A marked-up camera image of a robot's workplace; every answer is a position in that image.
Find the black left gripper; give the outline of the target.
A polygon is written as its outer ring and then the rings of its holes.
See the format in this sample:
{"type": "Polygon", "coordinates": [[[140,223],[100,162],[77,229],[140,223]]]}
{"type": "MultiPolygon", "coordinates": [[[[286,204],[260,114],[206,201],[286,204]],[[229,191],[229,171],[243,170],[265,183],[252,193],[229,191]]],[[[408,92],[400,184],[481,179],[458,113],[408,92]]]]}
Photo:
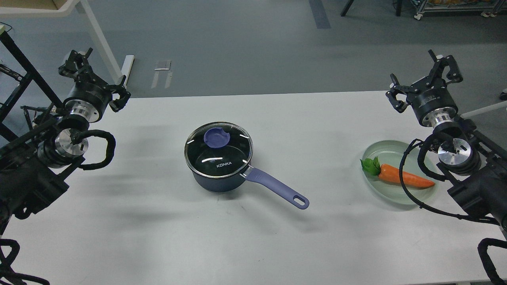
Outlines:
{"type": "Polygon", "coordinates": [[[126,75],[121,76],[119,84],[107,84],[104,87],[104,80],[94,73],[88,61],[92,52],[91,47],[85,53],[71,50],[60,65],[59,74],[75,81],[63,101],[65,110],[71,115],[84,117],[88,122],[97,122],[103,118],[107,105],[113,112],[125,108],[131,93],[126,89],[126,75]]]}

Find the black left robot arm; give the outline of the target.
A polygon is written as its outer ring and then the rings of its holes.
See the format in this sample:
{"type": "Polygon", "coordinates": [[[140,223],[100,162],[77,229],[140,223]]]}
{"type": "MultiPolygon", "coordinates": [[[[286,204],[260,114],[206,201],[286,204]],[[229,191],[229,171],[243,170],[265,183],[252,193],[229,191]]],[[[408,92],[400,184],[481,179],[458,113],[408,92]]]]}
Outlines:
{"type": "Polygon", "coordinates": [[[70,51],[59,74],[74,80],[74,86],[58,108],[23,106],[40,112],[29,122],[29,132],[1,148],[1,233],[12,217],[20,220],[39,213],[61,197],[69,186],[66,178],[77,169],[96,170],[114,157],[115,137],[90,129],[110,107],[119,112],[130,99],[126,76],[109,84],[96,75],[86,53],[70,51]]]}

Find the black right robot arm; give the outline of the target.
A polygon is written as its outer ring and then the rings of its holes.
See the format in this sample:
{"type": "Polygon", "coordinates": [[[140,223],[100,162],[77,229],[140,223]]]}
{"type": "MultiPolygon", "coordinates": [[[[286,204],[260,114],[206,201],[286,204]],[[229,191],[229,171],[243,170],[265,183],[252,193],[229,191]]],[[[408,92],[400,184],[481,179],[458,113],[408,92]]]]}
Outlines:
{"type": "Polygon", "coordinates": [[[404,86],[391,74],[392,85],[386,97],[397,112],[410,106],[418,123],[432,128],[424,140],[413,140],[404,151],[398,171],[405,194],[421,209],[459,220],[480,222],[506,231],[506,151],[478,131],[471,119],[458,113],[448,86],[463,81],[453,56],[436,55],[429,50],[433,66],[427,76],[404,86]],[[403,167],[407,156],[419,148],[417,164],[428,177],[449,181],[447,193],[464,211],[449,213],[425,204],[407,189],[403,167]]]}

